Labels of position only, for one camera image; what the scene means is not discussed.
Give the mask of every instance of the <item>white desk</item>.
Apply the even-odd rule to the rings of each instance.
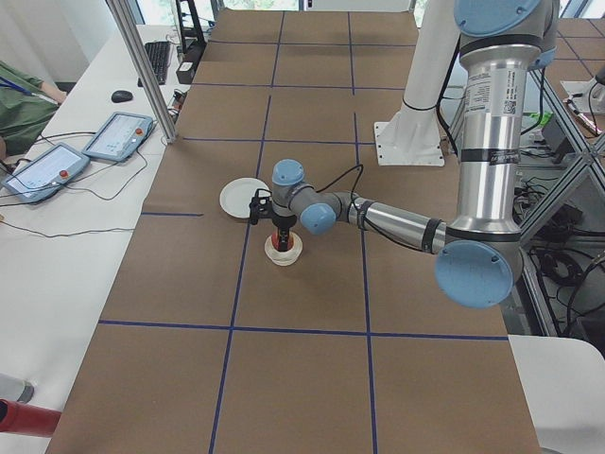
[[[142,26],[140,33],[148,42],[162,41],[172,31],[167,26]],[[176,49],[172,50],[168,82],[161,87],[166,102],[175,88],[188,89],[176,80]],[[43,135],[96,131],[115,111],[153,116],[145,93],[136,82],[130,56],[116,32]],[[133,92],[134,100],[111,103],[115,90]],[[140,148],[148,167],[113,201],[63,189],[37,206],[0,207],[0,214],[14,225],[47,234],[133,228],[164,154],[162,135],[161,129],[156,128]],[[82,148],[89,139],[64,141]],[[42,143],[32,148],[27,157],[38,156],[48,148]],[[75,186],[112,196],[143,164],[143,159],[135,154],[124,164]],[[82,176],[106,165],[92,163]],[[0,191],[2,196],[7,194],[6,189]],[[13,197],[0,199],[0,204],[15,202]],[[130,237],[131,233],[125,232],[47,239],[0,224],[0,371],[35,385],[31,404],[62,410]],[[43,453],[47,445],[48,439],[0,434],[0,454]]]

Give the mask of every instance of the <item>keyboard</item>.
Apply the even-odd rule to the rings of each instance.
[[[155,79],[160,85],[166,84],[166,76],[168,74],[168,63],[170,59],[170,43],[168,41],[156,41],[154,43],[146,43],[145,51],[149,57],[151,68],[155,74]]]

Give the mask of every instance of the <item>white plate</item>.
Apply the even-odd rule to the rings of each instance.
[[[221,208],[234,218],[249,218],[250,201],[258,188],[268,190],[268,186],[265,183],[255,178],[233,180],[220,191],[218,199]],[[260,195],[267,196],[268,193],[260,191]]]

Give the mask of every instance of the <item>red object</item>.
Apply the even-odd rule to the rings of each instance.
[[[61,412],[0,399],[0,432],[52,437]]]
[[[273,234],[271,235],[271,244],[273,245],[273,248],[275,248],[275,251],[279,251],[280,238],[279,238],[277,232],[273,232]],[[293,246],[294,246],[294,236],[290,235],[287,238],[287,249],[290,250],[290,249],[292,249]]]

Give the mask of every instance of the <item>grid line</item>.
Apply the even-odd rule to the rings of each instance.
[[[141,216],[167,216],[173,218],[201,218],[203,213],[166,213],[162,211],[142,211]]]
[[[160,322],[132,322],[123,320],[100,319],[98,324],[117,325],[117,326],[140,326],[146,328],[166,328],[166,329],[197,329],[243,332],[243,333],[268,333],[268,334],[303,334],[316,336],[348,336],[354,338],[402,338],[402,339],[428,339],[441,341],[507,341],[507,336],[481,336],[464,334],[428,334],[428,333],[385,333],[367,331],[347,331],[330,329],[304,329],[304,328],[271,328],[262,326],[238,326],[233,327],[227,324],[195,324],[195,323],[160,323]]]
[[[338,140],[287,140],[287,139],[221,139],[218,137],[183,137],[182,140],[198,142],[264,142],[267,144],[319,144],[319,145],[355,145],[355,142]],[[375,142],[358,142],[359,145],[374,145]]]
[[[351,90],[355,94],[355,70],[353,64],[353,38],[351,32],[351,12],[347,11],[347,24],[349,26],[349,58],[351,63]]]
[[[267,100],[267,110],[265,112],[265,124],[263,125],[263,136],[261,139],[261,146],[258,150],[258,162],[256,165],[256,173],[255,176],[258,178],[258,172],[260,170],[261,161],[263,159],[263,148],[265,146],[265,135],[267,133],[267,123],[268,123],[268,115],[269,109],[271,108],[271,95],[268,96]],[[227,346],[225,347],[225,357],[223,359],[223,370],[220,377],[220,385],[218,387],[218,398],[216,399],[216,409],[215,409],[215,420],[212,427],[212,435],[210,438],[210,445],[208,447],[208,454],[213,454],[215,451],[216,444],[216,432],[218,430],[218,422],[220,419],[220,408],[222,405],[223,394],[225,392],[225,382],[227,380],[227,372],[229,368],[229,357],[231,355],[231,345],[233,341],[233,332],[235,327],[235,317],[237,316],[237,306],[239,303],[239,293],[242,287],[242,279],[244,276],[244,267],[246,265],[246,252],[248,250],[248,243],[250,240],[250,229],[251,225],[248,223],[246,225],[246,236],[244,238],[244,246],[242,248],[242,258],[239,263],[239,272],[237,274],[237,287],[235,288],[235,296],[233,297],[233,311],[231,314],[231,321],[229,324],[229,335],[227,337]]]
[[[601,29],[598,26],[596,26],[596,24],[593,22],[593,20],[588,19],[588,22],[590,23],[591,26],[593,26],[593,28],[598,32],[599,35],[601,35],[603,38],[605,38],[605,34],[603,34]]]
[[[210,86],[210,87],[247,87],[247,88],[301,88],[308,90],[395,90],[405,91],[406,87],[358,87],[358,86],[338,86],[338,85],[282,85],[269,83],[222,83],[222,82],[193,82],[192,85]]]
[[[359,130],[357,128],[357,112],[353,112],[353,128],[355,135],[355,163],[361,164],[359,154]],[[378,454],[378,430],[376,428],[376,399],[374,387],[374,364],[372,355],[372,320],[370,313],[370,286],[368,283],[368,257],[366,255],[366,233],[359,231],[361,240],[361,270],[363,274],[363,297],[366,308],[366,344],[368,347],[368,385],[370,391],[370,416],[372,420],[372,452]]]
[[[562,39],[565,41],[565,43],[569,46],[569,48],[571,49],[571,51],[574,53],[574,55],[576,56],[576,58],[578,59],[578,61],[582,64],[582,66],[584,66],[584,69],[586,71],[588,71],[588,74],[593,74],[591,72],[591,70],[588,68],[588,66],[586,66],[586,63],[584,63],[583,59],[580,58],[580,56],[578,55],[578,52],[576,52],[576,49],[574,49],[572,47],[572,45],[567,41],[567,38],[562,36]]]
[[[316,45],[316,46],[360,46],[360,47],[416,47],[416,44],[386,44],[386,43],[366,43],[366,44],[360,44],[360,43],[351,43],[351,44],[345,44],[345,43],[280,43],[278,40],[278,43],[261,43],[261,42],[256,42],[256,41],[249,41],[249,42],[245,42],[245,41],[223,41],[223,40],[210,40],[209,44],[211,43],[217,43],[217,44],[244,44],[244,45]]]
[[[277,61],[280,58],[280,47],[282,46],[282,33],[284,32],[285,11],[282,11],[282,22],[280,24],[280,35],[277,38],[277,50],[275,51],[275,63],[273,64],[273,76],[271,77],[271,87],[275,84],[275,74],[277,73]]]

